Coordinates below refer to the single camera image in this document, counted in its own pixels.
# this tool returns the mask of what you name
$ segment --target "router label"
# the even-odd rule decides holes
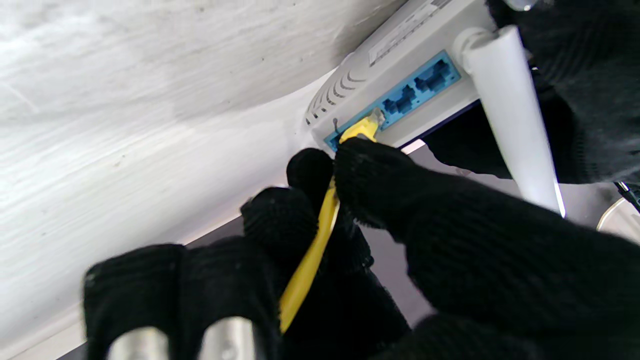
[[[429,0],[415,10],[400,25],[396,26],[385,38],[369,50],[369,67],[382,60],[391,50],[411,36],[427,22],[435,13],[449,4],[451,0]]]

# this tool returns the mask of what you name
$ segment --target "cable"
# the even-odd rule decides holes
[[[384,120],[385,117],[380,109],[373,109],[369,116],[346,129],[340,138],[340,143],[356,136],[363,136],[375,142],[375,135]],[[326,244],[329,242],[329,237],[331,237],[339,209],[340,200],[335,193],[335,180],[332,177],[318,215],[316,237],[280,297],[280,332],[282,334],[291,326],[298,310],[300,310],[300,306],[302,306],[309,293],[309,289],[311,289],[311,284],[316,277]]]
[[[614,184],[618,188],[618,193],[620,193],[620,195],[622,195],[625,200],[629,201],[631,205],[636,208],[636,211],[640,213],[640,199],[638,199],[638,196],[636,196],[633,190],[629,189],[627,184],[621,181],[618,181]]]

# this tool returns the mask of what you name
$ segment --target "white wall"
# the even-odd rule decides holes
[[[0,359],[77,323],[94,262],[281,181],[322,80],[303,87],[402,2],[0,4]]]

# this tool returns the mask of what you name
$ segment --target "router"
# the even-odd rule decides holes
[[[402,147],[478,100],[523,198],[564,216],[518,30],[497,29],[483,0],[409,0],[344,59],[304,122],[331,153],[378,108],[385,121],[377,141]]]

